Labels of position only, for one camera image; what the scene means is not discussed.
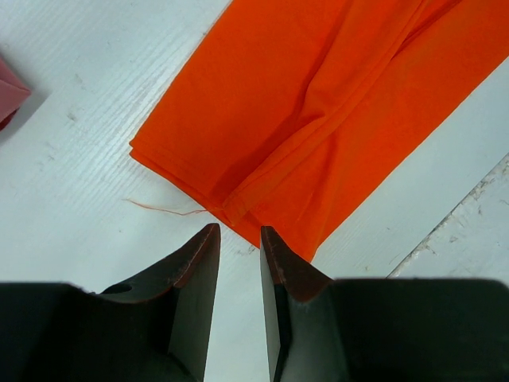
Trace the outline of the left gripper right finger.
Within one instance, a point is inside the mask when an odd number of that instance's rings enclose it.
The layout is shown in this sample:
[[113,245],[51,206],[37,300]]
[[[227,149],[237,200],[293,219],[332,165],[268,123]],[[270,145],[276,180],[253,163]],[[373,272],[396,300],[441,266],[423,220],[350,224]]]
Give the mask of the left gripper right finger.
[[261,230],[272,381],[505,381],[508,289],[490,279],[331,279]]

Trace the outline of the orange t shirt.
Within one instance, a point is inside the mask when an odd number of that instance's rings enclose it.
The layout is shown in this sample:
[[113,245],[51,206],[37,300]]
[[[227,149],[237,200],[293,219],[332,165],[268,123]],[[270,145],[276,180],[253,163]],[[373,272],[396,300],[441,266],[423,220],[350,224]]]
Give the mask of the orange t shirt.
[[507,56],[505,1],[233,1],[130,154],[311,260]]

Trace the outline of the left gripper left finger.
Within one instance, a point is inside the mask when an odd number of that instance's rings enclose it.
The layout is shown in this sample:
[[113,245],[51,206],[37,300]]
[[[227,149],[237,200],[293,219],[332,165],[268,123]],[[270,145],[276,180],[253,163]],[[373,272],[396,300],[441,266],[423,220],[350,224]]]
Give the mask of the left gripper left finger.
[[4,381],[202,381],[220,263],[208,224],[99,294],[68,283],[1,285]]

